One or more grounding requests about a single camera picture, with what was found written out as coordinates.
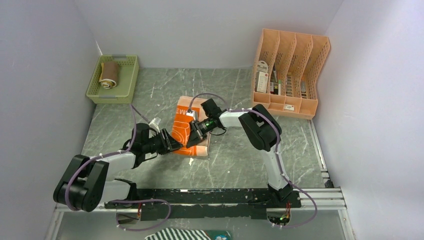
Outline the orange and cream towel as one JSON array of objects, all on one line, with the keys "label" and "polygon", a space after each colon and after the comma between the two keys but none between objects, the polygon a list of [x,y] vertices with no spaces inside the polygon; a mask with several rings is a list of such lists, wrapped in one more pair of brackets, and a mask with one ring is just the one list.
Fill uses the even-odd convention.
[{"label": "orange and cream towel", "polygon": [[192,97],[190,96],[181,96],[177,102],[171,136],[181,143],[183,147],[174,151],[174,153],[182,156],[207,157],[209,155],[210,146],[209,133],[206,135],[207,138],[201,143],[186,148],[191,131],[189,122],[194,120],[192,113],[187,115],[191,100]]}]

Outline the green perforated plastic basket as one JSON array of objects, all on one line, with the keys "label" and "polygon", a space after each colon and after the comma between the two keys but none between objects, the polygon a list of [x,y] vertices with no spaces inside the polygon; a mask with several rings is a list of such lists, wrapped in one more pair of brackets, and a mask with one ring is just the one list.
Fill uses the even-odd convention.
[{"label": "green perforated plastic basket", "polygon": [[86,96],[95,104],[130,104],[139,73],[137,55],[101,55]]}]

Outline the yellow brown bear towel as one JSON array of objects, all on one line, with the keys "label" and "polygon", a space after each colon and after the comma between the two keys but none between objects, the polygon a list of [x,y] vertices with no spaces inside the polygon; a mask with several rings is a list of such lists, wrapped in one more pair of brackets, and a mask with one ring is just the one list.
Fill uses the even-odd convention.
[{"label": "yellow brown bear towel", "polygon": [[99,84],[104,89],[112,89],[118,85],[120,66],[116,61],[106,61],[100,64]]}]

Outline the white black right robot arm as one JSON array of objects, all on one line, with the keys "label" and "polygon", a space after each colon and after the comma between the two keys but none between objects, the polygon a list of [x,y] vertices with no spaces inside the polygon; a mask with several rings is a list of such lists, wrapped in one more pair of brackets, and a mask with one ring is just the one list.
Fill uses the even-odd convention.
[{"label": "white black right robot arm", "polygon": [[285,175],[282,155],[279,152],[282,129],[265,106],[257,104],[252,108],[222,110],[210,98],[201,103],[206,119],[189,122],[190,132],[186,147],[198,145],[216,128],[242,128],[251,145],[260,151],[267,171],[270,202],[282,207],[289,200],[293,186]]}]

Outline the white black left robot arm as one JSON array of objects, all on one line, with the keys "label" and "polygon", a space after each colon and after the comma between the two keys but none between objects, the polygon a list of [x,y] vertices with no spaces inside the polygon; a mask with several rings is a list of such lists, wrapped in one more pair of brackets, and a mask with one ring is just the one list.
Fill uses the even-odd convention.
[{"label": "white black left robot arm", "polygon": [[75,155],[53,192],[53,200],[72,211],[91,212],[109,202],[134,207],[139,200],[136,183],[115,175],[139,167],[149,160],[147,154],[154,158],[183,147],[166,129],[151,135],[152,130],[148,124],[138,123],[120,150],[94,157]]}]

